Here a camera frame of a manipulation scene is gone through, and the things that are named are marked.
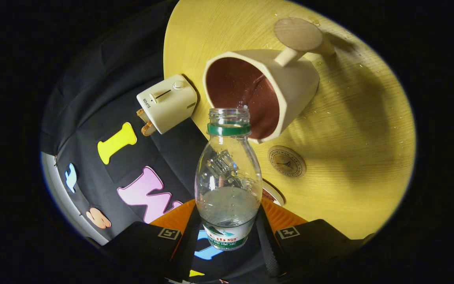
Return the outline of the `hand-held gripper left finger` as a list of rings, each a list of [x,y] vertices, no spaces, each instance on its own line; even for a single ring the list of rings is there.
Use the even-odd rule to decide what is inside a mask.
[[[102,246],[102,252],[139,275],[187,282],[201,218],[190,200],[152,221],[134,222]]]

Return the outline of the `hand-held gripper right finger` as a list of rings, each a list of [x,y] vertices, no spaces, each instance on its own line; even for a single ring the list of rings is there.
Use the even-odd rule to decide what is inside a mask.
[[[278,282],[322,274],[358,248],[323,219],[308,222],[266,198],[256,226],[268,276]]]

